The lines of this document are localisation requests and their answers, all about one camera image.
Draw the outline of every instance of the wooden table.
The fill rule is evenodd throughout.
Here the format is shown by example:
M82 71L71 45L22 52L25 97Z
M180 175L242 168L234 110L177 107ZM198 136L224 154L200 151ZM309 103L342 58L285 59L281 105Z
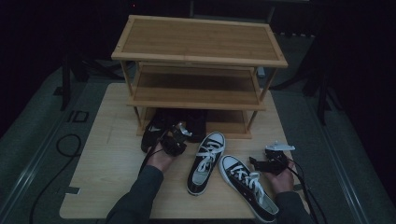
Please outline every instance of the wooden table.
M229 138L251 138L276 69L288 66L268 24L147 16L129 17L112 58L122 65L140 133L150 116L138 106L195 108L221 111L209 112L207 129ZM128 61L137 65L133 83ZM274 67L262 89L259 66ZM219 126L218 118L227 122Z
M141 136L134 109L126 105L125 84L110 84L90 135L73 175L70 187L79 194L66 194L60 215L63 218L105 218L115 202L136 180L145 153L140 150ZM234 155L248 163L248 157L263 159L263 149L275 140L287 143L276 108L268 92L267 110L259 113L252 126L252 139L226 139L225 155ZM221 175L213 171L205 193L192 196L187 192L187 178L198 144L188 143L186 151L165 174L154 201L151 218L254 218L248 204ZM273 197L264 177L261 183Z

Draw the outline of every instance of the white shoelace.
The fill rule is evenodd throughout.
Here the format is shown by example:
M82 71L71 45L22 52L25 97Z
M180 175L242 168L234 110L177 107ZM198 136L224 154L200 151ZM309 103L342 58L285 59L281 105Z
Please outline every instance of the white shoelace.
M221 145L216 142L209 141L206 146L202 146L206 152L199 152L196 156L205 157L198 165L198 172L204 172L210 168L216 159L216 155L222 151Z
M235 166L231 170L231 174L235 175L239 179L239 181L242 181L246 186L248 186L250 189L254 190L254 194L256 196L256 199L258 199L259 203L262 204L265 196L264 189L262 188L262 185L259 182L260 179L260 173L258 172L251 172L250 175L246 171L244 171L245 167L242 165Z

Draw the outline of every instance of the gray sleeve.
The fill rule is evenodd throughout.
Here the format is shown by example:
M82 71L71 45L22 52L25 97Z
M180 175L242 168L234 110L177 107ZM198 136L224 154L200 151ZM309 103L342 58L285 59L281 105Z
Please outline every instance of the gray sleeve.
M148 223L152 203L163 182L163 173L146 165L131 190L108 213L106 223Z
M279 207L278 224L314 224L311 216L305 211L298 193L293 191L278 193L275 203Z

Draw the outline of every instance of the wooden shoe rack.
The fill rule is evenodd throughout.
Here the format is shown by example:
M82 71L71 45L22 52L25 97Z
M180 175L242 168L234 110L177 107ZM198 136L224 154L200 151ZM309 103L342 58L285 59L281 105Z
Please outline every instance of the wooden shoe rack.
M208 109L206 130L227 138L251 138L277 68L288 66L268 24L148 16L129 17L112 59L120 60L138 134L158 107L199 108ZM262 89L260 66L275 68Z

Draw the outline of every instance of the black sneaker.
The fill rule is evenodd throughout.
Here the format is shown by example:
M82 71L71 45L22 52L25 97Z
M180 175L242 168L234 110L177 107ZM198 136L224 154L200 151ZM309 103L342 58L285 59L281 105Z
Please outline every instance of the black sneaker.
M157 108L143 133L141 149L147 153L149 147L157 143L157 140L163 135L165 130L178 123L177 117L178 111L176 109Z
M204 190L225 148L225 138L222 133L210 133L198 148L194 164L187 180L187 190L198 196Z
M244 197L257 219L266 223L276 219L279 209L262 188L260 173L250 172L244 163L229 155L221 157L219 170L225 182Z
M155 144L148 150L145 159L143 160L142 164L140 165L139 175L142 172L143 168L149 161L149 158L157 153L155 151L156 144L162 145L162 149L166 154L177 157L181 155L184 150L186 149L186 144L184 141L187 140L187 137L190 136L189 133L184 127L182 123L178 125L172 126L170 129L165 130L165 132L159 137L159 139L155 142Z
M206 115L207 110L190 109L187 110L186 129L192 133L187 140L191 143L200 143L206 137Z

